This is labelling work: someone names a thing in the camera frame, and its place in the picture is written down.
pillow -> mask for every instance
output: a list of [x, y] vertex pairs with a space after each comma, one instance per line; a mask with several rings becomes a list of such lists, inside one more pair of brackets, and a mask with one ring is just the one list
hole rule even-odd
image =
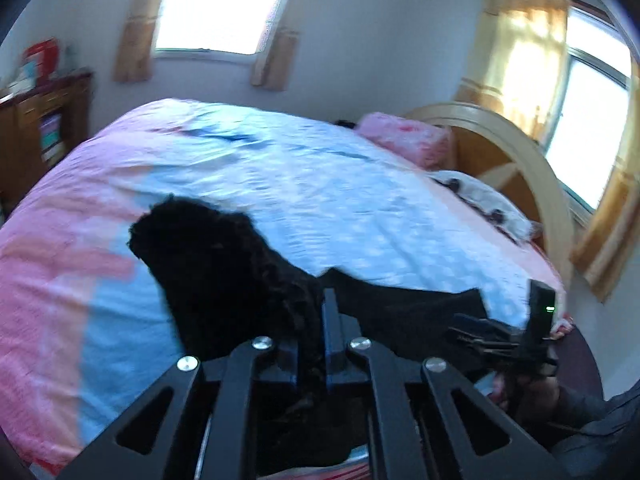
[[529, 220], [507, 197], [468, 174], [433, 171], [429, 176], [478, 209], [491, 224], [517, 244], [528, 243], [542, 232], [542, 225]]
[[441, 168], [451, 146], [449, 128], [379, 112], [364, 116], [355, 131], [425, 170]]

wooden cabinet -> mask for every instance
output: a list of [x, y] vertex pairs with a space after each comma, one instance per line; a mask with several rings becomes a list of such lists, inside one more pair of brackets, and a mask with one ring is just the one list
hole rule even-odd
[[50, 170], [43, 158], [44, 119], [60, 115], [62, 158], [87, 139], [91, 83], [92, 74], [82, 72], [0, 104], [0, 204], [5, 218]]

beige curtain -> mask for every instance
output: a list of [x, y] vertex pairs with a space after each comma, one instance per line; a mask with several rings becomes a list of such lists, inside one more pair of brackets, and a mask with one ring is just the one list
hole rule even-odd
[[484, 0], [455, 99], [504, 116], [542, 142], [566, 63], [570, 0]]
[[268, 35], [254, 64], [251, 84], [266, 90], [287, 89], [303, 23], [304, 0], [280, 0]]
[[620, 150], [598, 209], [572, 260], [600, 301], [618, 282], [640, 235], [640, 70], [633, 64]]
[[151, 79], [152, 49], [162, 0], [134, 0], [122, 32], [113, 79], [137, 82]]

silver screw head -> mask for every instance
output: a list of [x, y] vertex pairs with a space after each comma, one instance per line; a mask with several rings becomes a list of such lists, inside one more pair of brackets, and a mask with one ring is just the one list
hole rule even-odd
[[427, 368], [427, 370], [430, 372], [439, 374], [447, 369], [447, 362], [444, 359], [440, 359], [439, 357], [431, 357], [427, 359], [424, 367]]
[[273, 346], [273, 339], [269, 336], [261, 335], [254, 339], [251, 343], [256, 350], [268, 350]]
[[187, 355], [178, 361], [177, 367], [181, 372], [191, 372], [198, 366], [198, 360], [195, 357]]
[[351, 340], [349, 346], [354, 350], [368, 350], [371, 348], [371, 339], [367, 339], [366, 337], [357, 337], [356, 339]]

window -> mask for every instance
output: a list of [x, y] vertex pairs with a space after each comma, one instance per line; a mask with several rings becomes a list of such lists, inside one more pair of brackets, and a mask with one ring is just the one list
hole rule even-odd
[[280, 0], [164, 0], [156, 48], [254, 54]]
[[600, 203], [620, 146], [631, 56], [607, 23], [578, 9], [568, 18], [566, 86], [546, 159], [577, 203]]

